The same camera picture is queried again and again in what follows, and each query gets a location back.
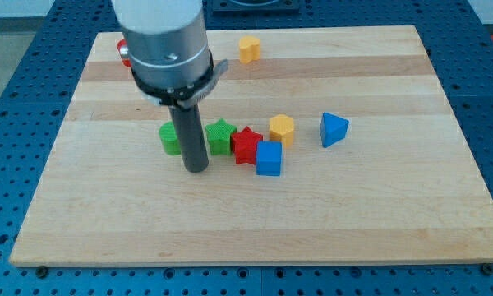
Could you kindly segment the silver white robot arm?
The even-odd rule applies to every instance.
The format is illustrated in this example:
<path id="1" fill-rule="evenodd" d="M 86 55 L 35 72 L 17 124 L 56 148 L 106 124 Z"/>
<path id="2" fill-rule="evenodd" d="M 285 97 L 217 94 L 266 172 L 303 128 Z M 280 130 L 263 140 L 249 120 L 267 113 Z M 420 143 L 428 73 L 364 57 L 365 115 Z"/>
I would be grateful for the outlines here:
<path id="1" fill-rule="evenodd" d="M 217 79 L 199 0 L 112 0 L 127 42 L 134 81 L 148 100 L 166 105 L 185 168 L 209 164 L 198 103 Z"/>

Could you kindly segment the red block behind arm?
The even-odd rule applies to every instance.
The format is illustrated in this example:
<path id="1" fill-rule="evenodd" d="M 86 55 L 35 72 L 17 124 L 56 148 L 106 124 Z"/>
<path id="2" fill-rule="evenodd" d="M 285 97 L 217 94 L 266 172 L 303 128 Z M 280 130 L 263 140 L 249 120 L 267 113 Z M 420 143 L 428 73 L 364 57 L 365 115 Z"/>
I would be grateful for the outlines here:
<path id="1" fill-rule="evenodd" d="M 127 47 L 126 40 L 121 39 L 117 42 L 117 51 L 118 51 L 119 57 L 122 61 L 122 64 L 125 67 L 131 67 L 131 60 L 129 58 L 129 50 Z"/>

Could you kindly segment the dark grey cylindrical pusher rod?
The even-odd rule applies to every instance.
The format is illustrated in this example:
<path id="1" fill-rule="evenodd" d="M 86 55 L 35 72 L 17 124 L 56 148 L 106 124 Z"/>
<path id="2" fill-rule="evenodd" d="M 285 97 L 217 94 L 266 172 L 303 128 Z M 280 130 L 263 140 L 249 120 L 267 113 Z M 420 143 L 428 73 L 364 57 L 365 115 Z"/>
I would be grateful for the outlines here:
<path id="1" fill-rule="evenodd" d="M 186 170 L 191 173 L 204 171 L 209 158 L 198 106 L 189 109 L 170 107 L 169 112 Z"/>

